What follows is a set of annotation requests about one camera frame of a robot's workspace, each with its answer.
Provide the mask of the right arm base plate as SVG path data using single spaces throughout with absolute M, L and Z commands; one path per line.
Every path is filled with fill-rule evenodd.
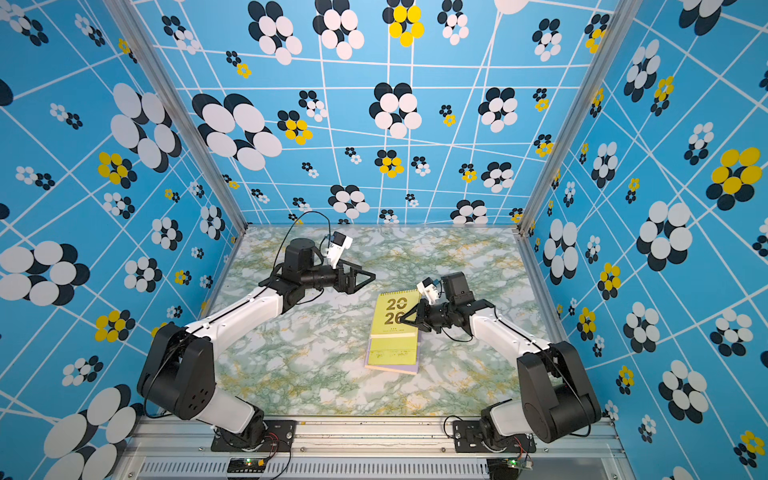
M 531 434 L 518 433 L 509 436 L 499 434 L 485 420 L 458 420 L 451 422 L 449 437 L 457 453 L 499 453 L 525 456 L 537 451 Z

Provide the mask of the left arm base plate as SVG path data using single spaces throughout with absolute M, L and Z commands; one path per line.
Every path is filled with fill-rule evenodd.
M 292 447 L 296 420 L 257 420 L 241 434 L 216 428 L 213 452 L 288 452 Z

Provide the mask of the green desk calendar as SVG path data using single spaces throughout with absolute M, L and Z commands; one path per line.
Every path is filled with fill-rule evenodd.
M 382 293 L 378 296 L 366 360 L 374 365 L 407 365 L 419 362 L 419 330 L 400 323 L 421 296 L 417 290 Z

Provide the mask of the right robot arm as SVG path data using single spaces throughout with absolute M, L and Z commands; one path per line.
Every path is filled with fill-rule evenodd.
M 456 327 L 499 353 L 518 374 L 520 399 L 481 411 L 480 442 L 495 453 L 508 450 L 519 435 L 545 443 L 565 436 L 586 437 L 602 417 L 597 395 L 576 348 L 552 343 L 504 319 L 497 307 L 477 299 L 463 273 L 417 284 L 420 300 L 401 321 L 422 332 Z

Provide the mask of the purple calendar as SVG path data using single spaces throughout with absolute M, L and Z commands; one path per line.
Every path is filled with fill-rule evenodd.
M 409 374 L 409 375 L 416 375 L 419 370 L 418 361 L 412 364 L 407 364 L 407 365 L 392 365 L 392 364 L 374 365 L 369 360 L 366 360 L 364 366 L 371 370 L 395 372 L 399 374 Z

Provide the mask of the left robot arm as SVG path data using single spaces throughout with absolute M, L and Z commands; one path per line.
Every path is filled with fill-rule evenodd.
M 257 449 L 267 435 L 264 413 L 217 385 L 216 360 L 256 327 L 299 305 L 307 291 L 331 288 L 351 295 L 363 287 L 358 276 L 375 280 L 374 273 L 343 260 L 352 243 L 350 236 L 334 232 L 321 252 L 312 240 L 296 238 L 286 247 L 283 262 L 239 301 L 186 326 L 161 327 L 139 376 L 138 393 L 181 420 L 214 427 L 235 449 Z

